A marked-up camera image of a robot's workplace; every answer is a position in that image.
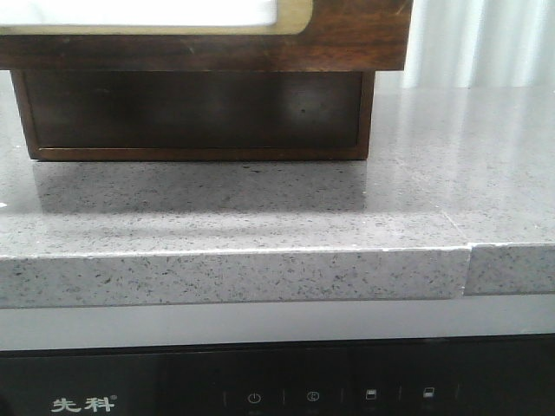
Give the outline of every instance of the kitchen counter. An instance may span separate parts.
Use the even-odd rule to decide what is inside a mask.
[[[555,292],[554,114],[381,91],[366,162],[35,162],[0,72],[0,307]]]

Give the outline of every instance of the button icon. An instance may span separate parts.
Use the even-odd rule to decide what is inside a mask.
[[[262,401],[262,395],[258,393],[251,393],[247,396],[247,401],[252,405],[257,405]]]
[[[435,396],[435,387],[426,387],[424,389],[424,393],[422,393],[422,397],[424,399],[433,399]]]
[[[376,400],[378,398],[378,391],[375,388],[369,388],[364,394],[366,400]]]
[[[320,400],[320,393],[319,392],[308,392],[306,394],[306,399],[309,402],[314,403],[315,401],[319,401]]]

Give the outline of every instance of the wooden box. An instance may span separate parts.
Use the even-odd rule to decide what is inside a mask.
[[[375,71],[403,68],[411,2],[282,3],[275,27],[230,33],[0,27],[31,158],[366,159]]]

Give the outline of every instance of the white curtain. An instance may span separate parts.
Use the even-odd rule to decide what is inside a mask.
[[[555,86],[555,0],[415,0],[404,72],[376,88]]]

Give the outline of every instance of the speckled stone surface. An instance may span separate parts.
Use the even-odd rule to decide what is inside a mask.
[[[40,163],[0,72],[0,307],[555,292],[554,112],[382,93],[367,162]]]

